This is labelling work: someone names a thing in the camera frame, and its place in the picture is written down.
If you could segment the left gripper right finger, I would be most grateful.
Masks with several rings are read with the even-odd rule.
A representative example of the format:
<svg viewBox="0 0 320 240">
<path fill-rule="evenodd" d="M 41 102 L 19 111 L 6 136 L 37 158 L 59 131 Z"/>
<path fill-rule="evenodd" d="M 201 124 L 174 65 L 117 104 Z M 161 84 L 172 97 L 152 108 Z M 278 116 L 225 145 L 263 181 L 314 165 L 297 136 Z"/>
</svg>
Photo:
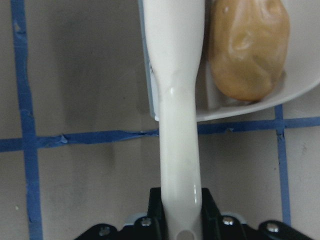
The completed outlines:
<svg viewBox="0 0 320 240">
<path fill-rule="evenodd" d="M 217 233 L 221 213 L 208 188 L 202 188 L 202 230 L 204 233 Z"/>
</svg>

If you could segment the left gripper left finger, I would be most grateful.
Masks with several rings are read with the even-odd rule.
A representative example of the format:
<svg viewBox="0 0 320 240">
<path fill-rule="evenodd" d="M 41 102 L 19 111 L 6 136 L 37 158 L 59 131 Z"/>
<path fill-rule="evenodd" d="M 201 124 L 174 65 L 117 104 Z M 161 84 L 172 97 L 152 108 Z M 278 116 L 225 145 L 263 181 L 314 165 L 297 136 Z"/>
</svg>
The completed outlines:
<svg viewBox="0 0 320 240">
<path fill-rule="evenodd" d="M 167 230 L 165 212 L 162 203 L 161 188 L 153 187 L 149 192 L 147 216 L 157 219 L 162 233 Z"/>
</svg>

